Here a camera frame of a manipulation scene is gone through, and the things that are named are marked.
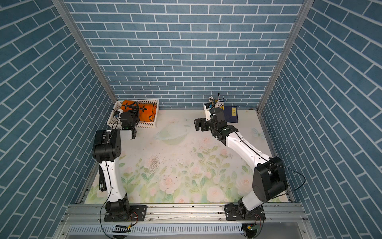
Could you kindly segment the orange patterned plush pillowcase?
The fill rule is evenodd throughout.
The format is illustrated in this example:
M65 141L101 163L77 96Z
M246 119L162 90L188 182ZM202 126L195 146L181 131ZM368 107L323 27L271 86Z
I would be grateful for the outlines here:
M122 102L120 109L124 112L139 109L139 119L141 122L154 122L157 112L157 104L126 100Z

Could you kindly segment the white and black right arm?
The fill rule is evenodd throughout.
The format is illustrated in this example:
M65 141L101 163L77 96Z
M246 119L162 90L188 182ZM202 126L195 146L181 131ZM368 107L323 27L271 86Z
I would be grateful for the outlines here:
M250 192L239 199L237 210L243 217L287 190L283 161L262 153L227 123L223 109L205 108L204 118L194 120L195 129L210 131L211 135L234 150L253 170Z

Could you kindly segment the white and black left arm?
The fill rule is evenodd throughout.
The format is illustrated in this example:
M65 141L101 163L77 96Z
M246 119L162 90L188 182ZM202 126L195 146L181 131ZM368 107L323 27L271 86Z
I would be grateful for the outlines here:
M110 130L99 130L95 134L93 158L101 168L100 189L107 191L105 209L109 214L128 214L130 209L127 193L119 172L119 157L122 153L120 129L117 122Z

